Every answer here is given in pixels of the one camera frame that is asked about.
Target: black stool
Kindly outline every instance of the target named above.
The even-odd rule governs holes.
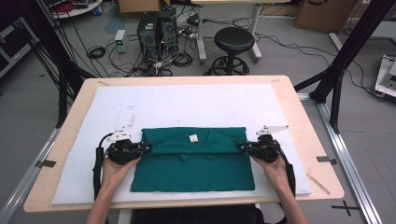
[[[215,43],[228,56],[217,58],[204,76],[210,76],[212,72],[218,76],[230,76],[233,72],[241,76],[246,75],[249,72],[248,65],[235,55],[251,49],[254,41],[253,35],[242,28],[227,27],[218,31],[215,35]]]

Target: folded green towel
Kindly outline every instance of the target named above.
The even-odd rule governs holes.
[[[246,128],[143,129],[151,152],[136,166],[133,192],[254,190],[250,158],[237,144]],[[198,141],[191,142],[190,136]]]

